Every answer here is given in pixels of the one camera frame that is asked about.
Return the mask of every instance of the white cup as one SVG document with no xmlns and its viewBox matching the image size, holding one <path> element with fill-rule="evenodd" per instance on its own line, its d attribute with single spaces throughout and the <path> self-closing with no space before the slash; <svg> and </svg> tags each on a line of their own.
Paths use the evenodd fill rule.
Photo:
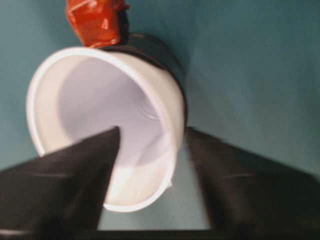
<svg viewBox="0 0 320 240">
<path fill-rule="evenodd" d="M 185 102 L 165 69 L 131 54 L 71 47 L 48 57 L 27 93 L 26 115 L 40 156 L 120 127 L 120 149 L 104 206 L 133 212 L 170 184 Z"/>
</svg>

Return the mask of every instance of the red object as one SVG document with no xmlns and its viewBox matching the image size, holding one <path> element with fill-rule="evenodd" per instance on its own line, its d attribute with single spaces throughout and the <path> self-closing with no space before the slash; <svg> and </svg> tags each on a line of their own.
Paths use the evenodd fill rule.
<svg viewBox="0 0 320 240">
<path fill-rule="evenodd" d="M 66 16 L 84 46 L 99 48 L 121 40 L 118 12 L 125 0 L 67 0 Z"/>
</svg>

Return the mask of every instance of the teal wall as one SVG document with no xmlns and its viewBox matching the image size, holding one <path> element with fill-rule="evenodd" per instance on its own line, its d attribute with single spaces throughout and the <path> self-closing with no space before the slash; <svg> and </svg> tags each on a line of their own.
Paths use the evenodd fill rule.
<svg viewBox="0 0 320 240">
<path fill-rule="evenodd" d="M 320 1 L 128 0 L 130 29 L 172 49 L 186 73 L 189 125 L 238 147 L 320 174 Z M 37 66 L 80 45 L 64 0 L 0 1 L 0 167 L 36 156 L 25 98 Z M 101 229 L 208 226 L 186 151 L 173 187 Z"/>
</svg>

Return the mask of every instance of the teal background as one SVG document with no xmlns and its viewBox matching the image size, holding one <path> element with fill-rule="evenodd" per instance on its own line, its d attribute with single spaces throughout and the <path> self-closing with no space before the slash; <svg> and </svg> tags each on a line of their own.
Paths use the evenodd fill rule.
<svg viewBox="0 0 320 240">
<path fill-rule="evenodd" d="M 188 125 L 320 174 L 320 1 L 128 0 L 130 30 L 163 40 L 186 73 Z M 80 45 L 64 0 L 0 1 L 0 168 L 37 155 L 25 99 L 37 66 Z M 101 229 L 205 229 L 185 146 L 173 187 Z"/>
</svg>

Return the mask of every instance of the cup rim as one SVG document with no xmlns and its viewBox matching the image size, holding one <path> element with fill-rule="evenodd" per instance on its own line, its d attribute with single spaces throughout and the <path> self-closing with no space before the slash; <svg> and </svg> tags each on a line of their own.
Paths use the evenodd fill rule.
<svg viewBox="0 0 320 240">
<path fill-rule="evenodd" d="M 39 153 L 40 156 L 43 156 L 47 151 L 45 150 L 44 146 L 42 145 L 41 138 L 38 133 L 36 119 L 35 119 L 35 100 L 36 94 L 38 90 L 39 83 L 41 82 L 44 74 L 51 68 L 56 62 L 62 60 L 63 58 L 71 57 L 71 56 L 85 56 L 91 58 L 97 58 L 102 61 L 105 61 L 116 68 L 120 69 L 122 72 L 127 74 L 144 92 L 144 94 L 148 97 L 150 102 L 152 103 L 154 109 L 156 110 L 161 125 L 163 129 L 169 133 L 169 141 L 170 147 L 168 149 L 169 153 L 168 156 L 168 167 L 166 169 L 166 173 L 163 177 L 163 180 L 158 187 L 158 189 L 153 193 L 152 196 L 148 197 L 147 199 L 132 205 L 116 205 L 110 203 L 104 203 L 103 206 L 110 211 L 115 212 L 133 212 L 140 209 L 143 209 L 153 202 L 155 202 L 160 195 L 167 189 L 168 185 L 170 184 L 174 170 L 176 167 L 177 161 L 177 153 L 178 149 L 180 148 L 181 143 L 177 141 L 175 137 L 175 126 L 170 121 L 170 113 L 166 111 L 164 103 L 161 100 L 161 97 L 158 96 L 159 94 L 153 87 L 148 83 L 148 79 L 145 78 L 143 74 L 137 71 L 133 65 L 130 65 L 128 61 L 124 61 L 123 57 L 119 56 L 126 56 L 125 58 L 135 58 L 132 55 L 120 52 L 107 52 L 100 49 L 95 48 L 87 48 L 87 47 L 69 47 L 62 50 L 57 51 L 56 53 L 49 56 L 45 59 L 42 64 L 38 67 L 36 72 L 34 73 L 29 89 L 26 96 L 26 118 L 27 118 L 27 125 L 29 128 L 29 132 L 33 141 L 33 144 Z M 149 63 L 138 59 L 141 64 L 149 65 Z"/>
</svg>

